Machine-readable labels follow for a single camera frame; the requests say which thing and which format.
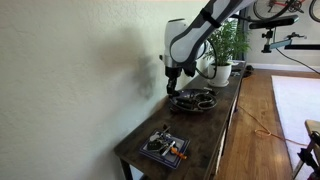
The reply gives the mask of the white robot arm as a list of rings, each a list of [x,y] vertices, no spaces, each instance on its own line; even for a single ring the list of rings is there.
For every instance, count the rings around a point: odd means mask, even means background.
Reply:
[[[204,43],[212,32],[231,15],[244,9],[256,0],[209,0],[190,25],[185,19],[169,20],[164,34],[164,53],[159,56],[165,65],[168,77],[167,94],[176,96],[177,78],[181,71],[193,77],[196,60],[204,52]]]

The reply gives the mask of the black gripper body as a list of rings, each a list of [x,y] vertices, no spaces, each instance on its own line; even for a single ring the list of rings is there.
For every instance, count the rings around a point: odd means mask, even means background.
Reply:
[[[172,88],[176,86],[177,78],[181,75],[182,68],[165,67],[165,75],[168,77],[167,86]]]

